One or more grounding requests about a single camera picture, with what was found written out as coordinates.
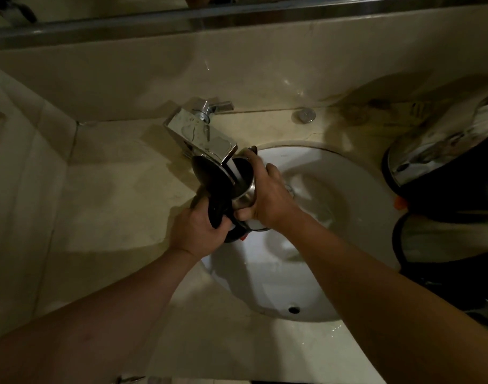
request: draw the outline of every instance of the tiled wall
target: tiled wall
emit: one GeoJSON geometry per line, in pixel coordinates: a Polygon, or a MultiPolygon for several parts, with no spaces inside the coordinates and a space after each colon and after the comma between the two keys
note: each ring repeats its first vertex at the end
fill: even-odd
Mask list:
{"type": "Polygon", "coordinates": [[[0,334],[32,317],[75,130],[0,71],[0,334]]]}
{"type": "Polygon", "coordinates": [[[488,5],[0,51],[0,68],[80,121],[194,96],[238,111],[430,100],[488,82],[488,5]]]}

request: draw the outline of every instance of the hand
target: hand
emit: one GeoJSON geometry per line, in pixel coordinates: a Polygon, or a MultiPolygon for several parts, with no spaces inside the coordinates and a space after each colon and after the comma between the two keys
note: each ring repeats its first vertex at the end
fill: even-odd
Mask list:
{"type": "Polygon", "coordinates": [[[194,209],[185,209],[177,215],[171,229],[169,248],[183,250],[197,261],[215,251],[226,238],[232,222],[227,216],[214,229],[209,221],[209,199],[203,197],[194,209]]]}
{"type": "Polygon", "coordinates": [[[271,163],[264,167],[263,161],[250,150],[246,150],[244,156],[253,166],[256,201],[251,207],[237,210],[235,218],[240,221],[257,219],[268,228],[281,232],[301,209],[286,190],[278,167],[271,163]]]}

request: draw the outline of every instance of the white sink basin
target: white sink basin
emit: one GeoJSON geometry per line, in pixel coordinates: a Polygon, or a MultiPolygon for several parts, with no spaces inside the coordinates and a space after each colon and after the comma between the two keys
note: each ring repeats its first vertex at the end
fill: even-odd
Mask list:
{"type": "MultiPolygon", "coordinates": [[[[327,150],[278,147],[259,155],[280,169],[306,212],[399,268],[391,234],[401,213],[394,209],[394,196],[384,183],[327,150]]],[[[276,231],[251,232],[244,241],[224,244],[202,261],[218,283],[260,313],[307,322],[339,318],[299,252],[276,231]]]]}

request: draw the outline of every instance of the forearm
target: forearm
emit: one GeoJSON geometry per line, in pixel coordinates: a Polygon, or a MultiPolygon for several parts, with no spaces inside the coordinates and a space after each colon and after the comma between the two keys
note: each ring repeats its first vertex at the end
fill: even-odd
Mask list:
{"type": "Polygon", "coordinates": [[[388,383],[488,382],[488,331],[307,214],[295,220],[281,233],[388,383]]]}
{"type": "Polygon", "coordinates": [[[195,263],[189,253],[167,251],[129,277],[8,334],[0,339],[0,382],[114,379],[195,263]],[[20,361],[17,370],[14,361],[20,361]]]}

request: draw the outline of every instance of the faucet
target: faucet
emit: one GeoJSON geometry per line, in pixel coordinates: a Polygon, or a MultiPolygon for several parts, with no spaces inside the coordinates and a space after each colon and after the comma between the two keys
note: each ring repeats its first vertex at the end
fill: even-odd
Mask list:
{"type": "Polygon", "coordinates": [[[179,108],[164,122],[164,126],[188,158],[203,156],[223,165],[237,151],[237,143],[211,126],[210,116],[233,109],[230,101],[211,104],[199,98],[190,111],[179,108]]]}

